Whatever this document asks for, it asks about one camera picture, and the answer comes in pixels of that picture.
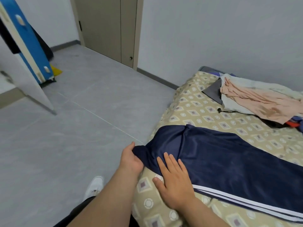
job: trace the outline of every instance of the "black pants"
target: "black pants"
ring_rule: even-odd
[[[66,218],[64,218],[54,227],[66,227],[94,198],[95,197],[87,198],[84,202],[74,208]],[[130,217],[129,227],[139,227],[137,221],[132,215]]]

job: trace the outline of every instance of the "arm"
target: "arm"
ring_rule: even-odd
[[[184,216],[191,227],[228,227],[228,224],[195,197],[194,188],[182,161],[179,159],[177,162],[173,155],[167,153],[164,153],[164,158],[167,168],[160,157],[157,161],[165,185],[157,177],[153,178],[164,202]]]
[[[132,152],[134,145],[132,142],[123,150],[111,180],[68,227],[128,227],[134,190],[143,170],[143,163]]]

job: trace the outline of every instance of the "door hinge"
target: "door hinge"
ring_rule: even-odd
[[[79,21],[79,26],[80,26],[80,30],[81,30],[81,32],[82,32],[81,21]]]

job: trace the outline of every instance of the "patterned bedsheet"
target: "patterned bedsheet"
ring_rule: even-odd
[[[162,126],[191,124],[222,132],[236,133],[243,140],[263,151],[294,164],[302,165],[303,136],[296,129],[271,129],[256,116],[240,113],[218,113],[217,109],[221,105],[201,92],[217,79],[218,77],[212,74],[197,72],[183,86],[179,87],[172,104],[162,115],[150,139]],[[132,215],[140,227],[187,226],[176,211],[169,209],[163,203],[152,182],[155,176],[163,179],[147,168],[143,170],[135,191]],[[196,197],[233,227],[302,226],[221,202],[215,198],[211,199],[198,193],[196,193]]]

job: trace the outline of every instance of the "white shoe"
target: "white shoe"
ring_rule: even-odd
[[[104,178],[101,176],[95,177],[86,189],[83,201],[87,198],[97,196],[104,187]]]

